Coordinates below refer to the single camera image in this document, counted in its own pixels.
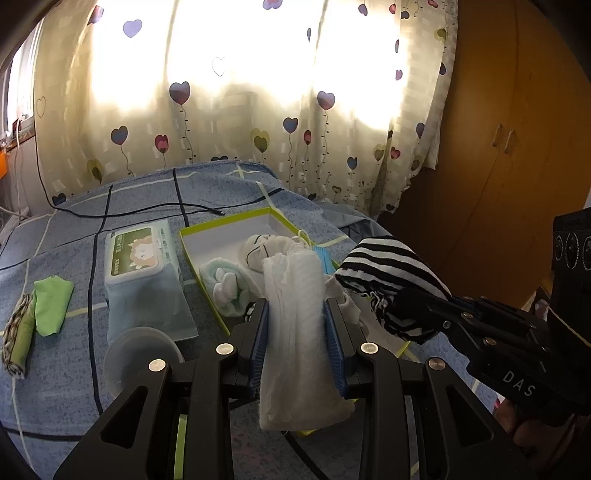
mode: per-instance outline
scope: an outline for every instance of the open box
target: open box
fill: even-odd
[[[242,264],[240,261],[242,245],[250,236],[269,234],[292,237],[297,235],[298,231],[299,229],[295,225],[271,207],[229,215],[210,222],[183,228],[180,231],[183,249],[187,261],[191,265],[193,275],[201,290],[203,290],[203,294],[206,296],[213,314],[228,335],[230,335],[230,331],[237,323],[242,322],[242,318],[224,317],[218,312],[201,282],[199,265],[216,257],[222,257],[237,264]],[[302,234],[302,237],[312,245],[311,240],[306,234]],[[263,275],[254,270],[249,270],[249,274],[261,291],[264,292],[265,283]]]

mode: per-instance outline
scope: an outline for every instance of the blue bedsheet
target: blue bedsheet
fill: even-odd
[[[176,169],[178,186],[184,203],[222,207],[258,202],[226,209],[227,215],[268,206],[266,192],[282,189],[282,183],[266,166],[236,161],[201,163]],[[61,207],[77,213],[101,216],[105,212],[108,186],[72,198]],[[303,196],[283,190],[271,197],[273,204],[296,226],[305,229],[318,244],[339,239],[328,246],[332,258],[342,261],[355,243],[344,238],[323,211]],[[159,171],[113,185],[109,214],[128,212],[159,203],[178,202],[172,170]],[[211,213],[192,213],[199,208],[186,207],[189,223],[216,218]],[[96,272],[92,288],[92,328],[89,323],[88,287],[93,256],[93,240],[101,218],[80,219],[66,212],[54,211],[22,223],[9,237],[0,254],[0,326],[4,326],[22,291],[30,291],[35,280],[57,274],[75,284],[61,332],[42,338],[34,336],[28,359],[27,378],[17,381],[16,398],[25,442],[35,470],[42,479],[53,473],[71,451],[77,438],[88,430],[112,401],[103,379],[102,363],[107,348],[108,310],[103,284],[103,246],[108,232],[159,218],[168,218],[176,238],[178,258],[185,279],[184,291],[196,321],[199,337],[179,343],[186,359],[193,359],[203,348],[217,345],[223,333],[213,318],[205,299],[192,280],[180,238],[184,227],[178,206],[160,207],[129,216],[109,218],[98,236]],[[92,343],[94,355],[90,355]],[[472,380],[462,366],[465,359],[450,351],[449,345],[435,339],[419,349],[421,359],[432,351],[441,351],[462,377]],[[0,371],[0,420],[9,429],[21,452],[11,398],[12,383]],[[359,419],[326,429],[308,442],[318,448],[319,464],[335,478],[357,478],[358,453],[361,445]],[[293,452],[280,442],[280,434],[261,432],[254,406],[232,413],[233,448],[237,478],[314,478]],[[332,448],[335,438],[345,433],[352,437]]]

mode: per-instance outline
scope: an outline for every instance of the wardrobe door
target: wardrobe door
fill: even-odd
[[[554,217],[581,209],[589,192],[591,84],[542,13],[527,0],[515,5],[513,134],[440,274],[454,294],[519,307],[550,270]]]
[[[506,135],[516,64],[513,1],[462,0],[437,170],[424,168],[394,214],[381,218],[435,271],[465,228]]]

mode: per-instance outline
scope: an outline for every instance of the screw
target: screw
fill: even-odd
[[[220,343],[216,347],[216,352],[220,355],[229,355],[234,351],[234,346],[231,343]]]
[[[429,366],[434,370],[443,370],[445,368],[445,362],[441,358],[431,358],[429,360]]]
[[[148,365],[148,368],[152,372],[160,372],[162,369],[164,369],[164,367],[166,367],[166,362],[164,360],[161,360],[160,358],[152,360]]]
[[[373,353],[377,353],[378,350],[379,350],[378,346],[372,342],[365,342],[364,344],[361,345],[361,351],[363,353],[368,353],[368,354],[372,355]]]

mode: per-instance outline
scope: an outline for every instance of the curtain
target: curtain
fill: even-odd
[[[309,199],[393,209],[439,127],[457,10],[391,1],[63,0],[34,81],[54,203],[236,159]]]

